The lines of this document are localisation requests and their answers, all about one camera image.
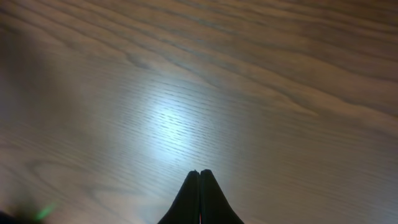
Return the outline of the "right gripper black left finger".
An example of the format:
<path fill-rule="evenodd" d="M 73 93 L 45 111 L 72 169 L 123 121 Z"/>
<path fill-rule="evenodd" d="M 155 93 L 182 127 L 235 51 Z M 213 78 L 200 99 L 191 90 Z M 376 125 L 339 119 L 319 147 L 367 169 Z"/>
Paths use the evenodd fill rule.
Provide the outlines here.
<path fill-rule="evenodd" d="M 167 213 L 158 224 L 200 223 L 200 174 L 190 171 Z"/>

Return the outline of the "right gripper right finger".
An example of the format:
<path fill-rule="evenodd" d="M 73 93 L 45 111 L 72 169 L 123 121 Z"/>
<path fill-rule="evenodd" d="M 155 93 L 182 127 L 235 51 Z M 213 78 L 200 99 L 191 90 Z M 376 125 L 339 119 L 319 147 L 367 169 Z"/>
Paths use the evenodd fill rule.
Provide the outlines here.
<path fill-rule="evenodd" d="M 202 224 L 244 224 L 231 208 L 213 173 L 200 173 L 200 212 Z"/>

